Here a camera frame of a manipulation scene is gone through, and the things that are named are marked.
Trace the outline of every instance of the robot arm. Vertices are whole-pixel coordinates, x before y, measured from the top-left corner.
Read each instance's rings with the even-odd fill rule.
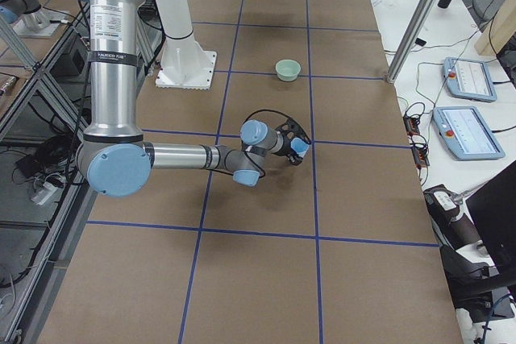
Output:
[[[9,24],[22,16],[25,26],[31,31],[40,31],[50,24],[38,0],[0,0],[0,15]]]
[[[138,191],[151,168],[226,170],[254,186],[271,152],[299,164],[310,140],[292,119],[276,130],[246,120],[242,149],[145,143],[135,123],[136,18],[144,0],[88,0],[92,122],[77,150],[77,166],[96,191],[123,197]]]

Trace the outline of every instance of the blue framed tablet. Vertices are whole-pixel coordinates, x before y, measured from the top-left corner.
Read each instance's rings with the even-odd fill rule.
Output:
[[[448,57],[443,63],[443,74],[450,94],[483,102],[497,100],[497,92],[487,64],[481,60],[461,60]]]
[[[458,160],[496,160],[506,155],[475,106],[435,108],[433,122]]]

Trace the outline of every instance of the table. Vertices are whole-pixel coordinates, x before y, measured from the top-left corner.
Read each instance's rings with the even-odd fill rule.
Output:
[[[160,170],[99,197],[39,342],[460,342],[370,1],[189,5],[218,52],[213,85],[148,79],[146,138],[238,147],[242,120],[268,107],[314,145],[297,168],[269,156],[253,189]],[[302,73],[283,83],[274,64],[289,57]]]
[[[387,51],[387,60],[391,60],[390,52],[395,51],[401,41],[418,0],[371,0],[371,2],[382,35],[382,42]],[[397,95],[407,99],[409,103],[424,102],[427,105],[426,111],[429,112],[432,104],[415,92],[415,86],[419,82],[421,92],[433,101],[439,95],[437,106],[476,106],[492,130],[513,126],[516,123],[516,89],[510,83],[496,85],[498,100],[493,103],[484,103],[454,98],[446,88],[439,93],[443,85],[442,66],[420,66],[417,80],[417,67],[422,62],[443,63],[443,59],[448,56],[492,60],[493,57],[477,55],[474,43],[481,33],[476,31],[476,24],[461,0],[452,0],[451,5],[444,10],[435,6],[426,20],[419,38],[426,40],[428,47],[450,45],[463,39],[466,40],[448,48],[428,48],[420,52],[411,52],[395,82]],[[489,63],[489,71],[494,81],[508,80],[497,61]],[[402,112],[404,112],[405,107],[403,104],[401,105]],[[493,178],[516,160],[516,133],[514,131],[496,134],[497,140],[506,152],[506,157],[503,159],[473,162],[454,160],[439,138],[435,127],[429,125],[430,118],[429,114],[424,115],[420,124],[422,134],[429,140],[431,164],[428,169],[428,177],[425,172],[422,173],[422,179],[426,181],[423,188],[445,184],[448,189],[460,193]],[[471,246],[466,246],[459,252],[473,262],[484,261],[493,264],[490,258],[479,256]],[[462,314],[460,320],[465,321],[461,324],[463,336],[467,338],[474,334],[470,330],[471,321],[468,323]],[[512,342],[516,337],[516,321],[492,321],[489,323],[489,327],[493,331],[489,332],[487,342]],[[475,324],[475,328],[477,332],[481,333],[481,324]]]

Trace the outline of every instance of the bowl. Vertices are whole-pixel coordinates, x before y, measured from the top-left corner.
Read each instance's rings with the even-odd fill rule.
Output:
[[[277,77],[285,82],[291,82],[298,78],[301,65],[295,60],[280,60],[276,64]]]

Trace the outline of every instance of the white table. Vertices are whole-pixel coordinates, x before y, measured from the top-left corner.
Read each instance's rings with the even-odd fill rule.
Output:
[[[371,0],[374,13],[377,19],[378,28],[382,36],[387,60],[390,61],[399,45],[406,26],[408,25],[415,7],[419,0]],[[466,6],[461,0],[452,0],[450,6],[443,10],[434,6],[419,38],[426,40],[426,47],[437,45],[455,44],[462,39],[467,39],[477,31],[478,28],[469,14]],[[403,97],[410,104],[424,102],[426,112],[430,111],[432,104],[416,93],[417,67],[422,62],[433,62],[442,64],[444,58],[454,56],[471,60],[493,60],[494,57],[479,56],[474,48],[475,42],[481,36],[477,32],[470,40],[461,42],[449,48],[425,48],[420,52],[411,52],[395,82],[397,95]],[[493,81],[508,81],[507,75],[497,61],[489,63],[489,71]],[[510,83],[496,85],[498,100],[493,103],[473,102],[465,99],[452,97],[446,86],[441,93],[443,85],[442,66],[433,64],[420,65],[419,91],[427,95],[431,100],[437,100],[437,106],[476,106],[482,117],[488,123],[491,130],[505,129],[516,124],[516,89]],[[403,102],[400,104],[402,112],[405,111]],[[420,112],[419,107],[414,107],[411,113]],[[445,184],[454,192],[462,192],[497,175],[503,168],[516,160],[516,130],[496,134],[506,156],[500,160],[486,161],[458,161],[453,158],[449,150],[439,139],[439,133],[433,125],[430,125],[431,115],[425,114],[420,123],[420,131],[429,141],[429,162],[428,177],[423,188]],[[472,261],[487,261],[489,258],[481,257],[469,247],[460,251]],[[463,311],[458,311],[464,342],[471,343],[477,335],[481,335],[482,324],[475,324],[474,329],[467,316],[464,318]],[[491,321],[486,343],[516,342],[516,319]]]

